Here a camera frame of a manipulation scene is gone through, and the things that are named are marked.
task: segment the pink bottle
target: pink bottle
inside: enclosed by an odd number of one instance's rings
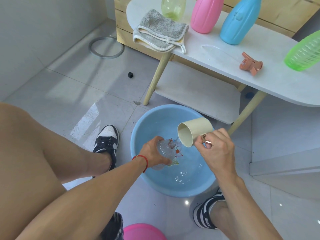
[[[224,0],[197,0],[191,16],[191,28],[198,33],[210,33],[217,23]]]

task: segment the gray towel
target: gray towel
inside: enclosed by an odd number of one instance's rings
[[[158,52],[169,52],[177,45],[186,53],[184,35],[189,26],[177,23],[151,9],[133,31],[133,41]]]

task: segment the black and white sneaker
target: black and white sneaker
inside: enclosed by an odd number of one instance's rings
[[[108,152],[111,155],[112,163],[109,169],[115,169],[117,165],[117,148],[119,145],[119,132],[113,125],[105,126],[97,136],[96,143],[94,145],[94,153]]]
[[[210,211],[216,202],[222,200],[226,201],[221,189],[219,188],[218,192],[214,196],[208,198],[193,210],[193,219],[195,224],[200,228],[218,229],[210,219]]]

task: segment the hand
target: hand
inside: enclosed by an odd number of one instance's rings
[[[211,144],[203,145],[201,136],[194,143],[211,171],[215,174],[218,181],[226,177],[235,177],[235,145],[230,139],[228,132],[224,129],[214,130],[206,135],[206,140]]]
[[[158,152],[157,142],[164,140],[161,136],[154,137],[151,141],[148,141],[143,145],[139,155],[145,156],[148,159],[149,165],[148,168],[153,167],[158,164],[169,165],[172,161],[169,158],[166,158]]]

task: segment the plastic bottle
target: plastic bottle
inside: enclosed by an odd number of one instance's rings
[[[310,34],[296,44],[284,59],[284,63],[296,71],[303,71],[319,61],[320,30]]]
[[[229,13],[220,38],[228,44],[240,44],[259,16],[261,0],[241,0]]]
[[[186,9],[186,2],[187,0],[162,0],[162,15],[173,21],[180,20]]]
[[[210,33],[219,19],[223,1],[197,0],[192,11],[191,28],[198,33]]]
[[[167,157],[169,159],[171,159],[172,161],[175,159],[176,157],[176,140],[160,140],[157,143],[157,148],[159,153],[164,156]],[[164,164],[159,164],[156,166],[153,166],[152,169],[154,170],[161,170],[165,167],[166,165]]]

